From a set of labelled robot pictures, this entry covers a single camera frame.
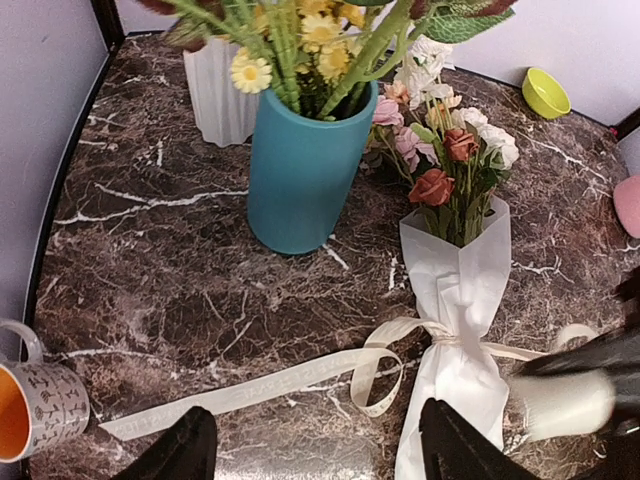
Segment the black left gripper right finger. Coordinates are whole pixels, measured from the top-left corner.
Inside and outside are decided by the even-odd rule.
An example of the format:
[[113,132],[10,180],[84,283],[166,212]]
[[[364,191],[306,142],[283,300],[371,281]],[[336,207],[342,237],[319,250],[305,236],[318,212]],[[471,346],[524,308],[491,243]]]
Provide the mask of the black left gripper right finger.
[[537,479],[504,455],[445,401],[429,398],[425,402],[419,432],[428,480]]

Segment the cream printed ribbon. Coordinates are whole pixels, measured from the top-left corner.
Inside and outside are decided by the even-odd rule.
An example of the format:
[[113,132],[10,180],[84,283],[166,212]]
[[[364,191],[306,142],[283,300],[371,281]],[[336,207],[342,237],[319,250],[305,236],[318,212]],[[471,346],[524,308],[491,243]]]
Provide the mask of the cream printed ribbon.
[[417,328],[429,333],[433,345],[464,343],[462,336],[454,336],[438,322],[397,317],[374,330],[362,348],[335,352],[241,384],[188,396],[101,423],[99,427],[120,441],[129,441],[168,429],[193,407],[201,407],[212,415],[229,413],[300,391],[347,372],[352,374],[352,402],[362,413],[376,418],[390,408],[401,385],[397,381],[385,397],[370,405],[368,399],[378,364],[383,358],[398,361],[399,357],[387,346]]

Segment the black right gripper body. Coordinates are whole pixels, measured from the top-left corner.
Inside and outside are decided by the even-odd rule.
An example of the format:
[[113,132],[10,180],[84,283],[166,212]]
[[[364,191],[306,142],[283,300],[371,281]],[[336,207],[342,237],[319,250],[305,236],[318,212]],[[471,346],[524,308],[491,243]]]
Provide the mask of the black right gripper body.
[[527,362],[511,380],[530,440],[587,435],[639,421],[639,270],[615,289],[625,324],[570,351]]

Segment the white paper bouquet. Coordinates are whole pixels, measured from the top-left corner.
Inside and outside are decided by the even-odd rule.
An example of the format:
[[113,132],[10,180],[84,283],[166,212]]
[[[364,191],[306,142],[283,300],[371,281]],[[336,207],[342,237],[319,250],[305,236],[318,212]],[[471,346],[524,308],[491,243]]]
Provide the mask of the white paper bouquet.
[[495,190],[519,158],[515,139],[443,82],[452,46],[427,37],[409,48],[378,98],[362,165],[394,167],[413,211],[400,223],[401,249],[419,324],[430,332],[396,455],[399,479],[426,471],[419,417],[443,400],[501,446],[508,387],[480,340],[511,270],[508,205]]

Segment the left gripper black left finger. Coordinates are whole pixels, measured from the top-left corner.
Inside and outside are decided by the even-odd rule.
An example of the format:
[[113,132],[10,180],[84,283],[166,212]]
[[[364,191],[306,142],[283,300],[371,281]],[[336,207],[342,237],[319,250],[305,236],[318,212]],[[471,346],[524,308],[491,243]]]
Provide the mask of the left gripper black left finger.
[[215,417],[202,407],[192,407],[113,479],[212,480],[217,433]]

